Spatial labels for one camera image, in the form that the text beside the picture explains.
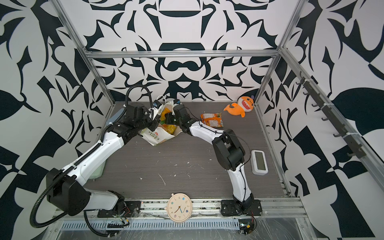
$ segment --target patterned wallpaper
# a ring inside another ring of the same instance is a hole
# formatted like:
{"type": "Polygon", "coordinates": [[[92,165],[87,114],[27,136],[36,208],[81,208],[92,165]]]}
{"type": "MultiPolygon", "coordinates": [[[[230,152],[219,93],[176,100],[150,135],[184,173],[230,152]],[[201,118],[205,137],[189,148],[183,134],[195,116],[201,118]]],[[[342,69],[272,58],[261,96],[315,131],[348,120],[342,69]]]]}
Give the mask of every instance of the patterned wallpaper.
{"type": "MultiPolygon", "coordinates": [[[[91,51],[276,49],[297,0],[65,0],[91,51]]],[[[117,101],[135,83],[152,98],[255,96],[270,57],[96,59],[117,101]]],[[[139,89],[133,100],[148,101],[139,89]]]]}
{"type": "MultiPolygon", "coordinates": [[[[383,158],[384,3],[309,0],[287,47],[383,158]]],[[[384,192],[279,62],[261,100],[279,164],[319,239],[382,239],[384,192]]]]}
{"type": "Polygon", "coordinates": [[[287,44],[381,158],[384,1],[310,0],[287,44]]]}
{"type": "MultiPolygon", "coordinates": [[[[45,174],[91,147],[110,107],[47,0],[0,3],[1,239],[32,239],[45,174]]],[[[46,200],[37,220],[56,207],[46,200]]]]}
{"type": "MultiPolygon", "coordinates": [[[[128,88],[146,85],[152,99],[159,95],[180,100],[234,100],[255,96],[272,57],[116,58],[94,61],[116,101],[128,88]]],[[[133,101],[148,101],[136,88],[133,101]]]]}
{"type": "Polygon", "coordinates": [[[276,49],[297,0],[62,0],[88,50],[276,49]]]}

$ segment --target gray table surface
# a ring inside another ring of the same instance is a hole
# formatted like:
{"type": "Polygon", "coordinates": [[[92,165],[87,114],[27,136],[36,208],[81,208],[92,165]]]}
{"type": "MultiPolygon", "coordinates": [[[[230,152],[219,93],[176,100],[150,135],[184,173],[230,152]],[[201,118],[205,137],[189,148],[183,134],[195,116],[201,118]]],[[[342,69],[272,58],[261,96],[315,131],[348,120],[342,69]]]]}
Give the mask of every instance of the gray table surface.
{"type": "MultiPolygon", "coordinates": [[[[251,150],[265,152],[267,174],[254,175],[251,163],[245,165],[245,175],[253,195],[284,196],[255,111],[241,118],[223,111],[230,103],[183,104],[197,117],[203,112],[222,112],[223,130],[232,129],[248,142],[251,150]]],[[[116,102],[114,113],[122,106],[123,102],[116,102]]],[[[247,160],[248,147],[241,140],[240,143],[247,160]]],[[[89,180],[84,187],[100,191],[114,190],[126,198],[141,199],[169,198],[171,193],[179,192],[190,198],[224,198],[232,197],[233,191],[228,173],[217,162],[212,145],[184,133],[157,146],[150,145],[139,136],[134,137],[109,157],[103,175],[95,181],[89,180]]]]}

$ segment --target black bracket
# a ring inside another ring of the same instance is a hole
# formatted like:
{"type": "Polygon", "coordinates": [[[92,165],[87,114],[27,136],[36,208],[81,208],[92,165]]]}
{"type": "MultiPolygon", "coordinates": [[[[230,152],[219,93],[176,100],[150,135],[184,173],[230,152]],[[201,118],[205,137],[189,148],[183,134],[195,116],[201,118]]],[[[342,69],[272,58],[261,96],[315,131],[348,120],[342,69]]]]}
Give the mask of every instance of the black bracket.
{"type": "Polygon", "coordinates": [[[97,217],[99,218],[113,217],[120,214],[123,214],[122,217],[131,217],[135,213],[140,212],[140,207],[141,207],[140,201],[125,201],[124,203],[119,204],[118,208],[114,208],[112,210],[105,210],[105,209],[99,210],[97,217]]]}
{"type": "MultiPolygon", "coordinates": [[[[261,216],[261,212],[263,211],[260,200],[254,199],[252,204],[243,211],[242,214],[246,214],[251,216],[252,213],[254,216],[261,216]]],[[[220,213],[223,216],[235,216],[239,215],[236,210],[236,205],[234,200],[221,200],[221,211],[220,213]]]]}

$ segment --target clock face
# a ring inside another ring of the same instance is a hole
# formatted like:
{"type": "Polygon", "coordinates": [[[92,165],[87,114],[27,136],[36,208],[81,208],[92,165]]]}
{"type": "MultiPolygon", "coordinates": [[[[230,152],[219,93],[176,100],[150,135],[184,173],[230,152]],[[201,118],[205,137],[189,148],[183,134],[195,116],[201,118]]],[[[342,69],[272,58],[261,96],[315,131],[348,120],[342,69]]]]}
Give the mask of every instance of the clock face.
{"type": "Polygon", "coordinates": [[[166,211],[173,221],[184,222],[192,214],[192,202],[187,195],[177,193],[169,199],[166,211]]]}

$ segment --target plastic bag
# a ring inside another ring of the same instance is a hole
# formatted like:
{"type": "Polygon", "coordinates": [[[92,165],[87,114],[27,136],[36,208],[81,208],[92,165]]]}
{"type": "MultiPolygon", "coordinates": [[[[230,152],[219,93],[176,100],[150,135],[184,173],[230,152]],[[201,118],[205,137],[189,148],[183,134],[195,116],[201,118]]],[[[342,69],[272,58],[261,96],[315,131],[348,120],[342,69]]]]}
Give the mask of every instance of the plastic bag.
{"type": "Polygon", "coordinates": [[[160,124],[155,131],[150,131],[148,128],[145,128],[141,131],[142,137],[149,142],[152,146],[158,145],[162,142],[165,142],[171,138],[176,137],[182,130],[179,126],[176,125],[167,125],[162,124],[162,121],[165,120],[165,114],[172,112],[172,102],[167,102],[165,109],[163,110],[160,117],[160,124]]]}

